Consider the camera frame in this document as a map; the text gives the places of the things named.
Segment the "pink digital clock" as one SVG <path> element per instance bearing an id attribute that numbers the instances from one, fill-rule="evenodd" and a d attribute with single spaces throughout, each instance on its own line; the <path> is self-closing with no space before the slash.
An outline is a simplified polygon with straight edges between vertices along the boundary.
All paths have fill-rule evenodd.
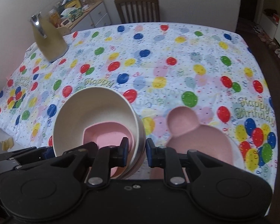
<path id="1" fill-rule="evenodd" d="M 72 22 L 69 19 L 64 19 L 60 25 L 69 28 L 72 25 Z"/>

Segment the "balloon birthday tablecloth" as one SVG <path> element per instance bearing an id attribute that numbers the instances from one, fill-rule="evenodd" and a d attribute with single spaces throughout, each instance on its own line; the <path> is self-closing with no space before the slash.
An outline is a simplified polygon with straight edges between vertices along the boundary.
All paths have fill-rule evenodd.
<path id="1" fill-rule="evenodd" d="M 53 144 L 57 113 L 79 90 L 103 86 L 123 95 L 146 135 L 164 145 L 178 106 L 229 136 L 244 169 L 270 185 L 277 174 L 277 126 L 264 75 L 244 39 L 191 24 L 137 23 L 78 31 L 53 63 L 36 44 L 0 92 L 0 129 L 25 147 Z"/>

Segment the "small pink eared bowl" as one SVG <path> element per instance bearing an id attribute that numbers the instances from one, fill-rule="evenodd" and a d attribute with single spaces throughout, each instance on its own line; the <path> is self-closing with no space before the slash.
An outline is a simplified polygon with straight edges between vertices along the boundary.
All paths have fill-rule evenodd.
<path id="1" fill-rule="evenodd" d="M 99 149 L 106 146 L 119 146 L 124 137 L 129 140 L 127 166 L 112 168 L 111 178 L 122 177 L 129 166 L 135 145 L 132 132 L 125 125 L 114 121 L 95 123 L 83 131 L 83 144 L 95 142 Z"/>

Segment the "pink bear-shaped plate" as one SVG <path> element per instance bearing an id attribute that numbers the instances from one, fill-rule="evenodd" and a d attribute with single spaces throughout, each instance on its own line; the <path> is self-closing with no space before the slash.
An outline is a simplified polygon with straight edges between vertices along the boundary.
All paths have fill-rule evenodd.
<path id="1" fill-rule="evenodd" d="M 172 109 L 166 117 L 155 117 L 153 135 L 160 139 L 169 134 L 165 142 L 177 153 L 186 154 L 197 150 L 225 163 L 234 164 L 234 154 L 230 140 L 217 128 L 201 124 L 197 114 L 189 107 Z"/>

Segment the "dark wooden chair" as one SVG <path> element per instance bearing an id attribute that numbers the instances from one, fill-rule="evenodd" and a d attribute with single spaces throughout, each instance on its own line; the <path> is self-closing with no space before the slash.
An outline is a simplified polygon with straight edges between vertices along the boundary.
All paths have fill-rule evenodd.
<path id="1" fill-rule="evenodd" d="M 160 22 L 159 0 L 114 0 L 122 24 Z"/>

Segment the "cream round bowl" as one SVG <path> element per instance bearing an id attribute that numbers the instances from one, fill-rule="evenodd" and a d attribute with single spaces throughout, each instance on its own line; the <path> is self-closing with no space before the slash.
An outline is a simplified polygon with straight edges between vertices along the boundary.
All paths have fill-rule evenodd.
<path id="1" fill-rule="evenodd" d="M 90 125 L 114 121 L 125 125 L 137 140 L 136 112 L 120 93 L 101 86 L 74 93 L 57 113 L 53 127 L 53 150 L 56 156 L 83 145 L 83 131 Z"/>

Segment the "tissue box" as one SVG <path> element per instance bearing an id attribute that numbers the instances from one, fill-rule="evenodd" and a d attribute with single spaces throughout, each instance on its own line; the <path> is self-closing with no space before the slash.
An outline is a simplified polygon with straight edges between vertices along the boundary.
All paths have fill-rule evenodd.
<path id="1" fill-rule="evenodd" d="M 75 21 L 77 18 L 79 18 L 83 14 L 83 11 L 81 8 L 66 8 L 62 11 L 61 17 L 69 19 L 71 22 Z"/>

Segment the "pink round bowl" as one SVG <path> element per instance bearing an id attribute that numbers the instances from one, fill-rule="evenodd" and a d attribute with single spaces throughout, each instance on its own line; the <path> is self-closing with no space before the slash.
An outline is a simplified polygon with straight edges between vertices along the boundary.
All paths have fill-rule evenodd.
<path id="1" fill-rule="evenodd" d="M 132 158 L 129 161 L 127 168 L 120 176 L 120 179 L 128 179 L 132 175 L 134 175 L 137 171 L 140 170 L 140 167 L 145 159 L 144 152 L 145 152 L 145 143 L 146 143 L 146 132 L 144 129 L 144 125 L 137 114 L 136 114 L 136 118 L 137 118 L 137 124 L 139 126 L 139 129 L 137 131 L 136 146 L 134 147 Z"/>

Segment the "wooden sideboard with drawers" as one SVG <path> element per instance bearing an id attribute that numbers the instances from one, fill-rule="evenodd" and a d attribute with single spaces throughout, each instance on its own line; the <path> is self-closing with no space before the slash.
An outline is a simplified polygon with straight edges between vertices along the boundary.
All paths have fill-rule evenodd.
<path id="1" fill-rule="evenodd" d="M 65 6 L 65 9 L 71 7 L 78 8 L 79 4 L 80 2 L 78 0 L 72 0 Z M 88 0 L 86 9 L 80 8 L 83 14 L 73 21 L 69 28 L 63 26 L 57 28 L 62 36 L 78 31 L 111 25 L 111 19 L 103 0 Z"/>

